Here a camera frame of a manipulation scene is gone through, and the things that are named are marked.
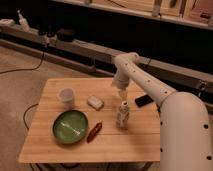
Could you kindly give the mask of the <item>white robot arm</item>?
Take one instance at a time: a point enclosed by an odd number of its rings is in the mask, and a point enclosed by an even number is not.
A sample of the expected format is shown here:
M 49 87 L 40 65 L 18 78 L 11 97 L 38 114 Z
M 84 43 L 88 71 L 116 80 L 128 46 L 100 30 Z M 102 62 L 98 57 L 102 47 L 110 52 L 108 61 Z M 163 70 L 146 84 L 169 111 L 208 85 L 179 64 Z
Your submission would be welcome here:
M 113 84 L 125 90 L 130 81 L 160 108 L 160 171 L 213 171 L 213 142 L 204 102 L 177 91 L 138 67 L 135 52 L 117 55 Z

